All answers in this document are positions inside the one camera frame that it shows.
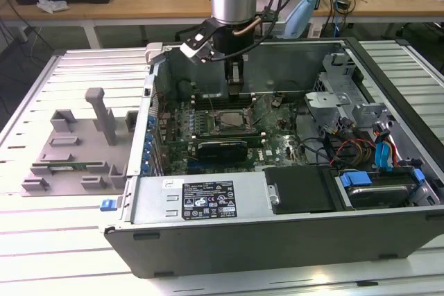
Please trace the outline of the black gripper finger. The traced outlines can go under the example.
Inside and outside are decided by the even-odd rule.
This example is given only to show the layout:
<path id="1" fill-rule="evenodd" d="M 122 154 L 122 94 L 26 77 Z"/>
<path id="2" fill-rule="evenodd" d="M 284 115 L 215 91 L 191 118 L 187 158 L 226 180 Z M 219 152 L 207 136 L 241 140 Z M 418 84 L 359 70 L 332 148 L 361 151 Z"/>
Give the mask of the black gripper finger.
<path id="1" fill-rule="evenodd" d="M 243 87 L 243 66 L 231 63 L 228 72 L 228 91 L 230 96 L 238 96 Z"/>

